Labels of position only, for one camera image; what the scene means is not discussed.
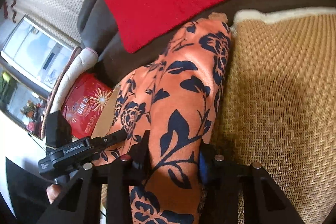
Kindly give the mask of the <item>person's left hand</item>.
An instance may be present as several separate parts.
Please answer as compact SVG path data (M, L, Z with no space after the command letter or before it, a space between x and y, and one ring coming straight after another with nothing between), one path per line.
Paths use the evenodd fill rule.
M58 195L61 193L63 187L58 184L52 184L47 187L46 194L49 199L49 203L52 204L54 200L58 197Z

